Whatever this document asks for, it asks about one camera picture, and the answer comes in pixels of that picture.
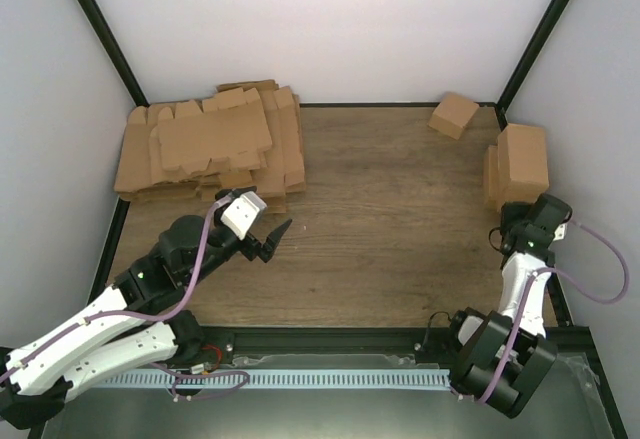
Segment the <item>brown cardboard box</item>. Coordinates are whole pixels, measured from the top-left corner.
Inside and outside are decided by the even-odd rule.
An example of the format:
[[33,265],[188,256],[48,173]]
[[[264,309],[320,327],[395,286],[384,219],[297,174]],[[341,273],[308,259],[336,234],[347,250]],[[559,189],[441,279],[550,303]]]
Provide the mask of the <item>brown cardboard box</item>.
[[550,187],[546,131],[509,124],[497,138],[497,209],[510,202],[534,203]]

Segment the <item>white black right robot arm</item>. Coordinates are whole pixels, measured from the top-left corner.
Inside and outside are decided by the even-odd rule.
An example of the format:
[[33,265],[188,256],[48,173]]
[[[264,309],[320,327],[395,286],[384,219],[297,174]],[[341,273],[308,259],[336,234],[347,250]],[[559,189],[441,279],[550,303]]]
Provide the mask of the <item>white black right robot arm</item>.
[[503,280],[497,310],[456,312],[444,337],[454,360],[451,387],[508,418],[521,413],[557,358],[546,338],[543,305],[555,255],[556,231],[572,214],[564,201],[543,193],[531,204],[502,206],[500,244]]

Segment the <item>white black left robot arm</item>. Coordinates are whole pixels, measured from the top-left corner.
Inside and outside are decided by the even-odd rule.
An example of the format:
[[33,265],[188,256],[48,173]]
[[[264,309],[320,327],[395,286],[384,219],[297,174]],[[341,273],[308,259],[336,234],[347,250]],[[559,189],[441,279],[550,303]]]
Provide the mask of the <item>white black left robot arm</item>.
[[196,286],[234,255],[271,260],[291,223],[257,239],[250,230],[266,209],[254,187],[219,192],[205,216],[176,219],[84,309],[22,347],[2,349],[2,420],[28,430],[120,373],[196,361],[204,333],[186,305]]

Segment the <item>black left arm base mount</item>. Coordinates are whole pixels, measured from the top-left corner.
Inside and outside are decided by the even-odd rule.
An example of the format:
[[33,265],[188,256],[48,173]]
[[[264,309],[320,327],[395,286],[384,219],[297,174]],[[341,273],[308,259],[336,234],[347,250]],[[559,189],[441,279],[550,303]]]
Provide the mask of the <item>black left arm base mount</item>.
[[168,359],[166,365],[173,369],[187,370],[192,366],[206,364],[209,371],[221,366],[230,366],[235,351],[235,334],[229,328],[205,327],[204,339],[198,351],[193,350],[189,356]]

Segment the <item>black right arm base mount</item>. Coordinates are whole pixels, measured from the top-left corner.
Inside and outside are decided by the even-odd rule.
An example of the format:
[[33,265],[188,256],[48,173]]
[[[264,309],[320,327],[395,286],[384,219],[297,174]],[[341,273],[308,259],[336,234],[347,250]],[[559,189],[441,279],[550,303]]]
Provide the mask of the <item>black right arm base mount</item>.
[[435,364],[447,368],[454,361],[450,326],[452,315],[436,311],[427,320],[423,339],[414,344],[414,359],[418,364]]

